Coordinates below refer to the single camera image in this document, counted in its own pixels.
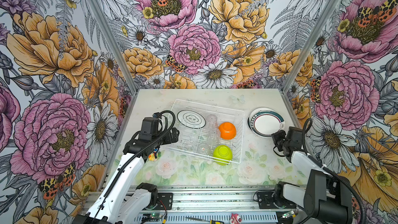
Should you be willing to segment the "blue rimmed white plate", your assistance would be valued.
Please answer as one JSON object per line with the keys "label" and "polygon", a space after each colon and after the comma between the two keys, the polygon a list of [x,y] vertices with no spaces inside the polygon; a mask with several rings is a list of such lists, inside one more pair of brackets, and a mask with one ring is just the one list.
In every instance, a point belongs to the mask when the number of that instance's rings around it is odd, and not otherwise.
{"label": "blue rimmed white plate", "polygon": [[260,107],[253,110],[247,119],[250,130],[262,137],[270,138],[272,134],[285,129],[284,118],[271,108]]}

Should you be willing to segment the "green rimmed white plate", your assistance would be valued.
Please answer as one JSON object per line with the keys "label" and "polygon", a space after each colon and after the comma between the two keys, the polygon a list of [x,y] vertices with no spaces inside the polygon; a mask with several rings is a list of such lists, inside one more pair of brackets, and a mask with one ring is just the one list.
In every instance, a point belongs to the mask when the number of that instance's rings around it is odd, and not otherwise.
{"label": "green rimmed white plate", "polygon": [[200,113],[192,110],[178,112],[177,119],[182,125],[191,129],[201,129],[206,126],[205,118]]}

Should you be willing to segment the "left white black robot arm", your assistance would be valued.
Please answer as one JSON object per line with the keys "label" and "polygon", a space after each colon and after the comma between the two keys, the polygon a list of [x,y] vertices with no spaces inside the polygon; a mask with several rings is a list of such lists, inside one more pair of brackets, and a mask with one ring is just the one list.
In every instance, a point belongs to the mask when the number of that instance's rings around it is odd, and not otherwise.
{"label": "left white black robot arm", "polygon": [[141,183],[130,198],[129,188],[152,153],[162,145],[178,142],[174,126],[176,116],[166,110],[146,117],[142,126],[125,144],[119,165],[104,191],[85,215],[77,215],[75,224],[131,224],[146,207],[156,205],[157,186]]}

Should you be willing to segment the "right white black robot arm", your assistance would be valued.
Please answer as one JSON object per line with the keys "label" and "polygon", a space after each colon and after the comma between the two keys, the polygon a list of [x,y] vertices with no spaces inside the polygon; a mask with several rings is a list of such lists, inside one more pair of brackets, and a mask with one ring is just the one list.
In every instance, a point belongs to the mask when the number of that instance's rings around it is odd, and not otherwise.
{"label": "right white black robot arm", "polygon": [[308,174],[306,188],[280,181],[272,196],[274,204],[279,208],[294,204],[308,219],[322,224],[351,224],[354,219],[352,199],[356,199],[359,223],[366,223],[365,205],[349,180],[320,163],[307,150],[305,136],[312,124],[313,120],[308,119],[303,129],[290,127],[287,132],[279,130],[272,134],[278,154]]}

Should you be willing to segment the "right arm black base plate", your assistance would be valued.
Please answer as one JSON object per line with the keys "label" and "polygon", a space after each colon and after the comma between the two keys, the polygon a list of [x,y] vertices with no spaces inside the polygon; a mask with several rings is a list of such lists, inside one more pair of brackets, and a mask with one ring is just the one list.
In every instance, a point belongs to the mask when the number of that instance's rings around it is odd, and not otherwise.
{"label": "right arm black base plate", "polygon": [[255,193],[255,200],[258,202],[259,209],[278,209],[274,202],[273,191],[258,191]]}

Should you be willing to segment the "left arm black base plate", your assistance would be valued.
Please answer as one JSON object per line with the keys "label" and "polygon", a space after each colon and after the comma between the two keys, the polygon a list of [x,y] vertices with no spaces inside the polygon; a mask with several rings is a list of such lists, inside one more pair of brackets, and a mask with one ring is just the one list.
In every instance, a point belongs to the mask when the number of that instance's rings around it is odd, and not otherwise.
{"label": "left arm black base plate", "polygon": [[158,193],[158,199],[155,205],[149,206],[146,210],[171,210],[173,206],[173,193],[161,192]]}

